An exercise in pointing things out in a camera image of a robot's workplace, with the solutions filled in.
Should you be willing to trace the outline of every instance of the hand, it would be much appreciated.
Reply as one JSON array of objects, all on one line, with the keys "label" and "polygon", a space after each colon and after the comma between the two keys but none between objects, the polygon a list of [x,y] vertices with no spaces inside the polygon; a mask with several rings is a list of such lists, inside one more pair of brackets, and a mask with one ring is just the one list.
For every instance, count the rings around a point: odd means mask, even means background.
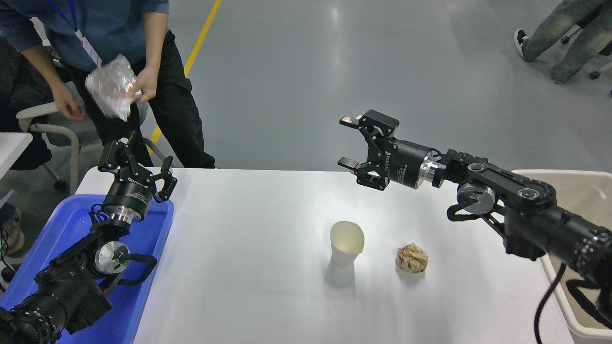
[{"label": "hand", "polygon": [[146,102],[155,97],[157,92],[157,74],[159,69],[145,67],[138,77],[134,85],[125,93],[126,97],[134,97],[136,91],[141,90],[143,95],[138,99],[138,103]]},{"label": "hand", "polygon": [[51,91],[55,106],[67,119],[82,121],[85,118],[85,110],[77,104],[75,96],[68,86],[64,83],[58,83],[51,88]]}]

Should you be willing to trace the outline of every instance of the paper cup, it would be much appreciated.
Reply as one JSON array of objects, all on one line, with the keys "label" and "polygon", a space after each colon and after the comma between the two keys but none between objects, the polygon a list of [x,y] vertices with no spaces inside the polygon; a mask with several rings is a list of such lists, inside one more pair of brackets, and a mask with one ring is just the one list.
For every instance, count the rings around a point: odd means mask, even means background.
[{"label": "paper cup", "polygon": [[353,222],[336,222],[329,231],[332,241],[332,261],[340,267],[349,267],[364,250],[364,232]]}]

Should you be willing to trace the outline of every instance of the person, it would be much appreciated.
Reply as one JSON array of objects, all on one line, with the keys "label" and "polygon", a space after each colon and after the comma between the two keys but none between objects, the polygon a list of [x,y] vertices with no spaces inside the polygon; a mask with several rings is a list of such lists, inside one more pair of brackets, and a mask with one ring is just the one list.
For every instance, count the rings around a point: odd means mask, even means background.
[{"label": "person", "polygon": [[[0,132],[21,132],[17,113],[52,102],[51,89],[40,73],[4,39],[0,39],[0,61]],[[11,170],[33,170],[51,160],[51,151],[42,134],[31,134],[32,141]]]},{"label": "person", "polygon": [[551,77],[554,82],[565,83],[612,41],[612,2],[609,0],[562,0],[533,36],[527,36],[522,29],[514,33],[521,58],[532,62],[600,6],[599,15],[583,28],[563,60],[553,67]]},{"label": "person", "polygon": [[[215,159],[204,151],[202,121],[184,75],[181,56],[168,29],[168,1],[162,0],[0,0],[0,37],[6,38],[42,74],[59,111],[69,119],[87,114],[102,144],[134,132],[132,152],[137,161],[152,166],[136,106],[127,122],[106,118],[85,88],[85,78],[96,67],[124,55],[137,75],[126,94],[142,91],[155,119],[185,167],[214,168]],[[45,26],[51,45],[61,58],[84,109],[59,77],[29,20]]]}]

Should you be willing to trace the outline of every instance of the white bin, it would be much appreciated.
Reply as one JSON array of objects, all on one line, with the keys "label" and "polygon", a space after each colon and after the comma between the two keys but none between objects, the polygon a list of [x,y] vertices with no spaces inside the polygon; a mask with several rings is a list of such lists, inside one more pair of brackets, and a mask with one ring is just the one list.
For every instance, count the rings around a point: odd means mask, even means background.
[{"label": "white bin", "polygon": [[[612,229],[612,174],[591,171],[569,170],[515,170],[531,179],[547,182],[557,190],[558,205],[581,215],[596,225]],[[550,281],[559,269],[559,260],[545,255],[540,258]],[[560,286],[554,291],[561,312],[567,322],[576,344],[610,344],[612,330],[599,324],[589,316],[567,291],[565,282],[583,279],[576,272],[567,269]],[[582,290],[594,302],[598,291]]]}]

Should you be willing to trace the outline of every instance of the black robotic arm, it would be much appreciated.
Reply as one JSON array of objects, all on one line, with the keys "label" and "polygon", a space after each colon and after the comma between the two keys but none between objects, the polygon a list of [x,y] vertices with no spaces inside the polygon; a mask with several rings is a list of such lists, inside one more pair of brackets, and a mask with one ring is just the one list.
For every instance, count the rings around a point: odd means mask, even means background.
[{"label": "black robotic arm", "polygon": [[[111,310],[107,297],[115,286],[133,286],[146,280],[157,260],[130,253],[119,240],[130,233],[132,222],[144,220],[151,199],[162,202],[172,194],[177,183],[170,172],[172,159],[167,157],[161,172],[153,175],[135,162],[127,139],[105,146],[98,169],[113,173],[114,181],[104,202],[93,205],[89,213],[89,234],[34,277],[38,285],[34,294],[10,310],[0,308],[0,343],[55,343],[63,328],[72,334],[93,325]],[[159,179],[164,185],[157,191],[155,182]],[[130,261],[147,264],[136,280],[122,278]]]},{"label": "black robotic arm", "polygon": [[[374,110],[340,124],[357,129],[368,143],[368,159],[338,161],[357,183],[384,190],[389,181],[417,189],[424,181],[439,188],[458,184],[451,221],[483,219],[502,238],[506,253],[536,260],[545,253],[561,260],[601,289],[597,311],[612,321],[612,235],[557,205],[555,189],[542,181],[502,170],[488,159],[434,148],[393,137],[399,121]],[[457,214],[465,210],[470,214]],[[500,222],[493,214],[503,216]]]}]

